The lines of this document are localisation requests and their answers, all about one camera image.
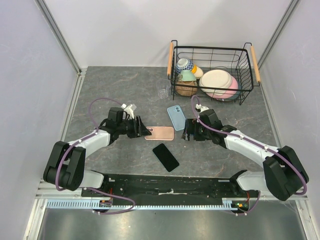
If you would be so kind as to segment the pink phone case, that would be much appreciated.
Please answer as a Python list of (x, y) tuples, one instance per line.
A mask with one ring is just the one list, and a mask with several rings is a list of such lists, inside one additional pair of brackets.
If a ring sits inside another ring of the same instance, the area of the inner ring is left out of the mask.
[(170, 126), (148, 126), (151, 135), (145, 136), (145, 140), (150, 141), (172, 141), (175, 136), (173, 127)]

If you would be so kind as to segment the black phone front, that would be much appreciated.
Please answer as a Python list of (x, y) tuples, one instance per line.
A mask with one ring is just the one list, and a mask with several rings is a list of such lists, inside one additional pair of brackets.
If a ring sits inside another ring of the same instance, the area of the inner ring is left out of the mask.
[(180, 166), (179, 162), (164, 143), (161, 143), (153, 148), (152, 152), (168, 172), (172, 172), (174, 169)]

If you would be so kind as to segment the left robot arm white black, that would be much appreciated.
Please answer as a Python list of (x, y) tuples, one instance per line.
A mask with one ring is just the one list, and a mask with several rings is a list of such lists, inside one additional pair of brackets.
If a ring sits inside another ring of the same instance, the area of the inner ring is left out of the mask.
[(43, 180), (55, 185), (59, 191), (92, 188), (99, 197), (106, 196), (110, 191), (109, 183), (104, 181), (102, 173), (85, 170), (85, 161), (97, 150), (111, 145), (120, 135), (134, 139), (152, 134), (141, 117), (134, 115), (135, 109), (134, 104), (112, 107), (107, 118), (92, 133), (74, 141), (56, 142), (45, 167)]

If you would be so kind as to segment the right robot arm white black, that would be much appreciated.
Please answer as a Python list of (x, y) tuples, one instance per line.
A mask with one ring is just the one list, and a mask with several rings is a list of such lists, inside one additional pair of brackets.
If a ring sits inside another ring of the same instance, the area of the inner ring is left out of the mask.
[(307, 192), (308, 174), (291, 147), (270, 146), (248, 137), (234, 126), (223, 125), (213, 109), (201, 110), (195, 118), (186, 119), (182, 137), (186, 141), (211, 141), (262, 168), (260, 172), (242, 170), (233, 176), (229, 191), (235, 197), (246, 191), (268, 191), (278, 200), (286, 201)]

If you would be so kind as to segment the light blue phone case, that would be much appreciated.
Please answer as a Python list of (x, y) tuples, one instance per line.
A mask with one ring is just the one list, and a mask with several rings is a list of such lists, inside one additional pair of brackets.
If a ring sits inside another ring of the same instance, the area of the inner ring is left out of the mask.
[(176, 131), (182, 131), (185, 128), (185, 115), (179, 105), (174, 105), (167, 108), (168, 116), (172, 122), (173, 128)]

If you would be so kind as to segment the brown bowl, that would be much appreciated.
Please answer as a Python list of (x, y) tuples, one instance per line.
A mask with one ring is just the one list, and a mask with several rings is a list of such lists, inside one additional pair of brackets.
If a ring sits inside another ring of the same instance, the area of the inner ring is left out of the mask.
[(196, 81), (178, 81), (175, 85), (175, 91), (185, 97), (193, 96), (197, 92)]

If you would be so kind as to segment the clear glass cup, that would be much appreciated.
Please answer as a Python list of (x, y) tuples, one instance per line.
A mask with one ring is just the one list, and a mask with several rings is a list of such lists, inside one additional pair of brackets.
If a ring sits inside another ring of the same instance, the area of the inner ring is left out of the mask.
[(167, 79), (157, 80), (156, 83), (157, 95), (160, 99), (166, 99), (169, 97), (169, 92), (171, 89), (171, 83)]

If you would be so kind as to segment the pink plate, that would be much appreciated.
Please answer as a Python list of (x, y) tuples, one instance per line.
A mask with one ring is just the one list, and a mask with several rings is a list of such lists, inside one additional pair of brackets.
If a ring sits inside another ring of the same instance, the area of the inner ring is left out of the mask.
[(216, 91), (215, 92), (207, 92), (206, 94), (209, 97), (214, 98), (214, 99), (218, 99), (218, 100), (228, 99), (228, 98), (232, 97), (238, 91), (239, 84), (238, 84), (238, 81), (233, 76), (231, 77), (231, 80), (232, 80), (231, 85), (229, 86), (228, 90), (226, 90), (223, 94), (218, 95), (218, 93)]

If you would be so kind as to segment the mint green bowl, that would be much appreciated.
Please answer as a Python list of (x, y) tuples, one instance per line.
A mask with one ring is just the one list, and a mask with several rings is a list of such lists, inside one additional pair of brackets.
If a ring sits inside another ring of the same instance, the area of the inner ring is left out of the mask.
[(194, 82), (196, 80), (196, 76), (190, 70), (182, 70), (177, 76), (178, 82)]

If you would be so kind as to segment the yellow white bowl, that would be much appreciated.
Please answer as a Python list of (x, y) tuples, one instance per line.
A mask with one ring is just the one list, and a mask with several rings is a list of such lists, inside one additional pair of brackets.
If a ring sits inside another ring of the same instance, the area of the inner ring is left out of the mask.
[(194, 76), (195, 76), (197, 79), (201, 78), (201, 77), (203, 76), (203, 74), (204, 74), (203, 70), (202, 70), (199, 66), (197, 66), (197, 65), (194, 65), (194, 66), (193, 66), (191, 72), (194, 74)]

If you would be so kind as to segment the cream plate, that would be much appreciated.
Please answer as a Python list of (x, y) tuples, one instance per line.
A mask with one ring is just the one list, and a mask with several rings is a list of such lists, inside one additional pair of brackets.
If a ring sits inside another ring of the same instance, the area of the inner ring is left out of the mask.
[(230, 87), (232, 83), (231, 75), (221, 69), (210, 70), (203, 74), (199, 80), (199, 86), (207, 93), (222, 93), (224, 90)]

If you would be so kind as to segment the blue white patterned bowl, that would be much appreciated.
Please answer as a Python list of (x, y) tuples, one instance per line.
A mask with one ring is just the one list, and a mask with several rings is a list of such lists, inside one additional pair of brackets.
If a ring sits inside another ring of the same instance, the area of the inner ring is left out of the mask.
[(175, 70), (178, 74), (180, 74), (183, 70), (193, 70), (194, 66), (194, 63), (190, 59), (181, 58), (177, 61)]

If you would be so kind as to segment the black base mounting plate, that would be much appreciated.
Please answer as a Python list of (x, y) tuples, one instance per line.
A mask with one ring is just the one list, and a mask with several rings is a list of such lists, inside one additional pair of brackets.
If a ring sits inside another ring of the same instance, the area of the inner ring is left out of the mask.
[(133, 199), (178, 194), (222, 198), (256, 198), (257, 190), (242, 190), (234, 178), (106, 174), (99, 191)]

